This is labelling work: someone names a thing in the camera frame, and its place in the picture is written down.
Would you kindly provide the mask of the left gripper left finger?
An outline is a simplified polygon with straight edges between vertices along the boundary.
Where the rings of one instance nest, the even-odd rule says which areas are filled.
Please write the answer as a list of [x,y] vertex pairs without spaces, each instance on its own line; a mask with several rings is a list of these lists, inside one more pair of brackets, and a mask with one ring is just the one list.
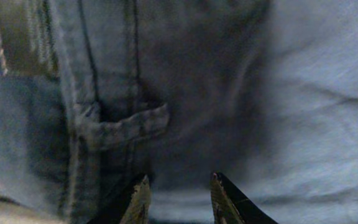
[[151,189],[146,174],[139,174],[88,224],[148,224]]

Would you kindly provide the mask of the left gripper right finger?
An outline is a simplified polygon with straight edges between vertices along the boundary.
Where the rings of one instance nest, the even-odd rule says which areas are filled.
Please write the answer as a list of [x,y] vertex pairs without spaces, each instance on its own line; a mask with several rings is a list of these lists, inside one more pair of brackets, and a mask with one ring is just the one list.
[[213,173],[210,187],[214,224],[278,224],[223,173]]

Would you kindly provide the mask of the dark blue denim shorts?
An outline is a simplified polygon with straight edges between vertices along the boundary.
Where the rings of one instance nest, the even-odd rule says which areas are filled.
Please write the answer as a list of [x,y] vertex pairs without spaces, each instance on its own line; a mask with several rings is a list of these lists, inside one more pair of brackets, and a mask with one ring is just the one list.
[[0,1],[0,223],[358,223],[358,0]]

